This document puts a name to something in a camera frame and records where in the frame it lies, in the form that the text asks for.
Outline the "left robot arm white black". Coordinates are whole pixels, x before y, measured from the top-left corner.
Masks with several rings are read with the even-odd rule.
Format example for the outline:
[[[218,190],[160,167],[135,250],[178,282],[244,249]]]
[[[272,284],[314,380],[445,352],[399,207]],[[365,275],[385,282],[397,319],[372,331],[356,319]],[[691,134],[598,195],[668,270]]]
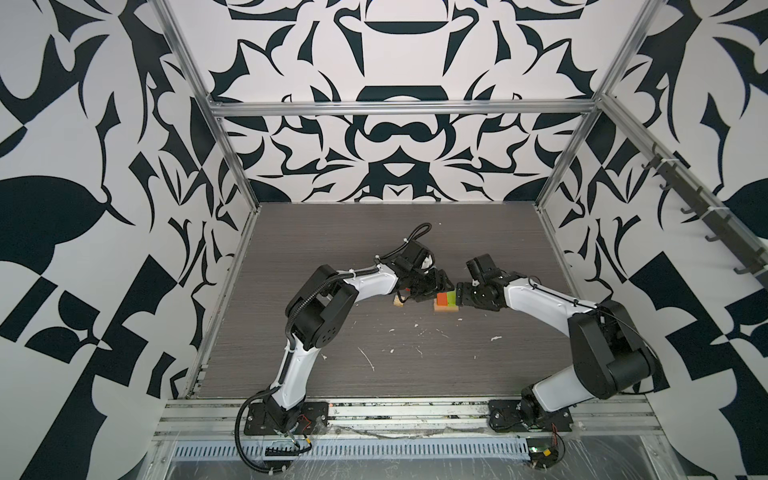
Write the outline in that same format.
[[[307,383],[323,347],[341,331],[352,308],[378,296],[406,296],[400,301],[431,301],[454,288],[435,266],[432,251],[416,240],[378,257],[364,269],[318,267],[286,307],[286,347],[280,370],[265,398],[266,410],[286,430],[300,415]]]

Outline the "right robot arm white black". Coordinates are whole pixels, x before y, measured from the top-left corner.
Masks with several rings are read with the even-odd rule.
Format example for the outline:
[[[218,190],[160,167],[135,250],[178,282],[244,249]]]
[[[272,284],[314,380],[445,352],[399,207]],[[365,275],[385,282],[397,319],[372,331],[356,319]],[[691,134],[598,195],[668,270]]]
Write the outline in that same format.
[[[517,401],[489,403],[492,430],[566,428],[572,406],[609,399],[659,368],[655,352],[621,303],[594,303],[551,290],[531,276],[502,270],[488,254],[466,266],[472,280],[456,285],[459,306],[522,312],[563,333],[570,343],[570,366],[524,388]]]

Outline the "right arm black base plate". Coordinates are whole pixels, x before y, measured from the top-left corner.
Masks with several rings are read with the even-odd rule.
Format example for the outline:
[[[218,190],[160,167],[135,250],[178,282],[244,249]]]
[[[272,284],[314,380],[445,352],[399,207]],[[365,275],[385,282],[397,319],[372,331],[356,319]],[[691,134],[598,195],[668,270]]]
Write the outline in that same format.
[[[533,398],[491,400],[488,407],[488,425],[497,433],[554,433],[572,430],[573,417],[568,408],[548,412]]]

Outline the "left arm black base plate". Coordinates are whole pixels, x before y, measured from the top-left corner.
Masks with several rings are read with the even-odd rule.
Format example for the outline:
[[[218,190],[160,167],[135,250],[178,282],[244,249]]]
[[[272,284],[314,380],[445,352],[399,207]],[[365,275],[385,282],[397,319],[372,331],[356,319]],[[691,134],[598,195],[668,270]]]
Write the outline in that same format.
[[[244,434],[264,436],[270,434],[310,435],[327,425],[329,404],[303,401],[291,409],[284,409],[274,400],[252,403],[245,415]]]

